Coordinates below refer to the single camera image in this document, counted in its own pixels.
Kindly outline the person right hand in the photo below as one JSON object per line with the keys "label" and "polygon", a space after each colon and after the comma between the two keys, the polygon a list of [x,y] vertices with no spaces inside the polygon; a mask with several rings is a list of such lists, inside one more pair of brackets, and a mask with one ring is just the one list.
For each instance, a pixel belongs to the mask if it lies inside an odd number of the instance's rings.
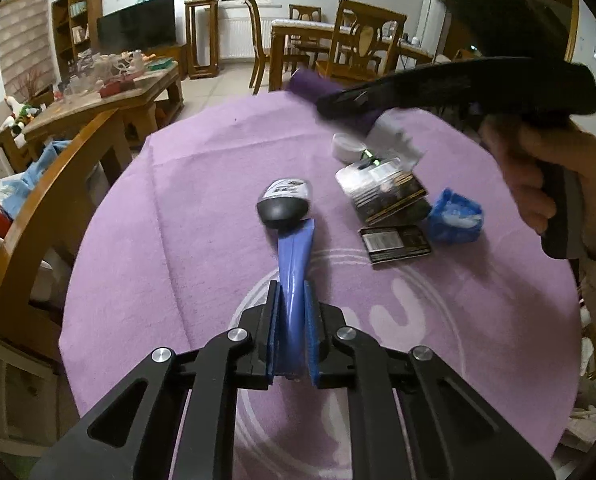
{"label": "person right hand", "polygon": [[484,120],[481,134],[520,217],[538,234],[546,231],[557,206],[542,190],[544,177],[537,164],[550,162],[576,173],[584,203],[582,241],[590,258],[596,260],[596,136],[575,124],[540,132],[493,117]]}

